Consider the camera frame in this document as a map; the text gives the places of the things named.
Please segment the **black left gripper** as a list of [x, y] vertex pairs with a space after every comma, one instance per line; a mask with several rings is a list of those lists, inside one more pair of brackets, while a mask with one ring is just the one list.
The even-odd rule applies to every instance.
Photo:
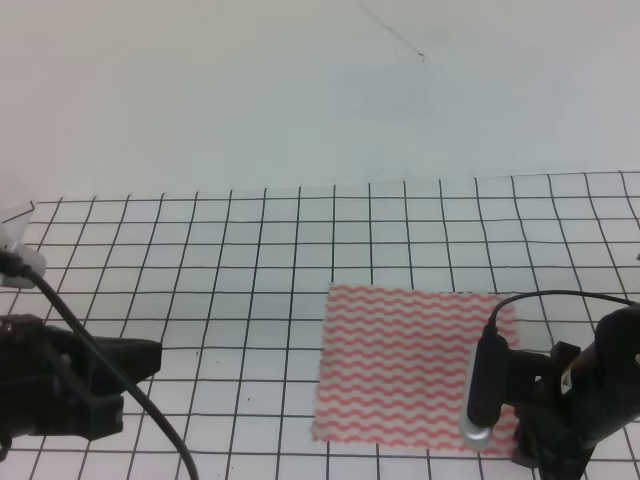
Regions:
[[[107, 337], [96, 341], [132, 384], [161, 368], [159, 342]], [[89, 393], [86, 383], [93, 393], [106, 396]], [[124, 391], [74, 333], [47, 326], [29, 314], [1, 317], [3, 458], [13, 440], [25, 435], [76, 436], [93, 441], [120, 433], [124, 407], [120, 394]]]

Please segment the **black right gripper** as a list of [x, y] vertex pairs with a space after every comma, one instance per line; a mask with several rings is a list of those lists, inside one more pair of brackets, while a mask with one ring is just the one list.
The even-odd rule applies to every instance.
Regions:
[[604, 316], [585, 349], [563, 342], [533, 399], [515, 409], [512, 462], [580, 479], [599, 442], [639, 417], [639, 306]]

